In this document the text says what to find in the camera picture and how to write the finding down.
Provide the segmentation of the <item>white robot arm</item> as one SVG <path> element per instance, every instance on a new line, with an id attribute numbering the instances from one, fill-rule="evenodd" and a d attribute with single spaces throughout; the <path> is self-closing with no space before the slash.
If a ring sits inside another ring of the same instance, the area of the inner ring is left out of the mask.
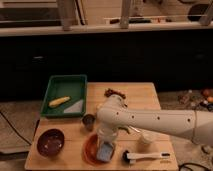
<path id="1" fill-rule="evenodd" d="M 130 109 L 119 95 L 111 95 L 97 110 L 97 118 L 109 128 L 132 126 L 213 146 L 213 112 Z"/>

